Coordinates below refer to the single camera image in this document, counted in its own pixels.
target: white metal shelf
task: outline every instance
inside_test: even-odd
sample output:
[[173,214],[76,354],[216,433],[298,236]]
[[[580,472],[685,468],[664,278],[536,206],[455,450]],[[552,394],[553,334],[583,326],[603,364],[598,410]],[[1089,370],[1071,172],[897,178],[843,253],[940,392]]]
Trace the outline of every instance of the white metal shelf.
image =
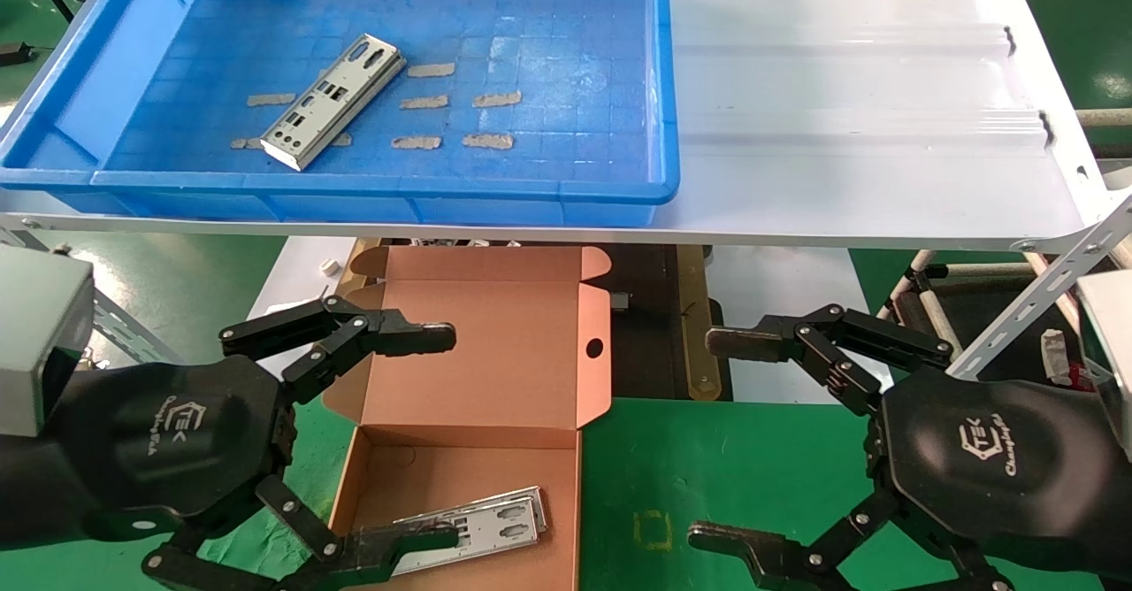
[[671,8],[683,183],[648,229],[136,220],[78,215],[38,192],[0,192],[0,224],[1006,249],[1072,243],[1124,197],[1105,188],[1024,0]]

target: blue plastic crate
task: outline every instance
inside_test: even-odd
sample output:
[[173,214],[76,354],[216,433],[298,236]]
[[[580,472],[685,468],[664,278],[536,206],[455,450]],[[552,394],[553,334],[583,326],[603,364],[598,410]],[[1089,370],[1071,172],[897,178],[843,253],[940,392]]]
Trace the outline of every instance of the blue plastic crate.
[[[220,221],[646,225],[679,183],[668,0],[92,0],[3,128],[0,187],[85,213]],[[401,74],[303,172],[257,138],[358,35]],[[513,108],[474,95],[522,91]],[[401,100],[449,95],[445,110]],[[511,132],[509,152],[464,147]],[[395,136],[441,136],[432,152]]]

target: box flap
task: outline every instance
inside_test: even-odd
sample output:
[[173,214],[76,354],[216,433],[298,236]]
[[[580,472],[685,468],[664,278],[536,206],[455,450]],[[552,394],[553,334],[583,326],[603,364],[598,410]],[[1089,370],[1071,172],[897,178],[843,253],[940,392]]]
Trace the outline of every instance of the box flap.
[[351,269],[385,283],[353,291],[349,301],[400,308],[412,322],[452,322],[456,348],[371,358],[324,402],[383,428],[577,429],[611,402],[609,293],[578,283],[610,265],[601,249],[576,247],[360,252]]
[[[594,251],[606,255],[599,249]],[[608,412],[614,402],[608,292],[593,285],[578,285],[577,325],[577,417],[574,426],[581,429]]]

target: cardboard box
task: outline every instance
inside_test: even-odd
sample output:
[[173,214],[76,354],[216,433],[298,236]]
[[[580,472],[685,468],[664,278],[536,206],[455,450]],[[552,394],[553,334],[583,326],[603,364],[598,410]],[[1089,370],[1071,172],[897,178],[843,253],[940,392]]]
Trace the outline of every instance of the cardboard box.
[[410,322],[449,322],[444,354],[371,357],[324,396],[358,423],[331,529],[388,524],[542,488],[538,545],[394,577],[383,591],[577,586],[582,426],[609,410],[609,293],[601,249],[412,248],[358,252],[384,280],[348,293]]

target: metal bracket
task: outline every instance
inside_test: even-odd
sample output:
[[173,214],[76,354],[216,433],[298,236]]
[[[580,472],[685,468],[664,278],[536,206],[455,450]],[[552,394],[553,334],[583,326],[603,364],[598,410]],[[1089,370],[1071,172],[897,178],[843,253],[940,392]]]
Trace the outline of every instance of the metal bracket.
[[393,571],[393,575],[528,547],[538,543],[539,533],[548,529],[542,492],[538,487],[500,494],[460,507],[401,519],[395,521],[393,526],[420,522],[441,522],[456,526],[458,532],[456,546],[451,549],[406,554]]
[[1132,196],[1117,205],[1104,221],[1094,225],[1065,255],[1053,262],[1026,290],[1011,301],[1000,316],[963,353],[955,358],[947,374],[964,380],[976,377],[1023,329],[1034,324],[1075,281],[1087,275],[1124,237],[1132,233]]
[[[27,231],[0,229],[0,241],[48,251],[46,245]],[[137,362],[183,362],[173,349],[149,332],[97,288],[94,290],[94,329]]]
[[361,34],[264,131],[264,151],[302,171],[404,67],[396,46]]

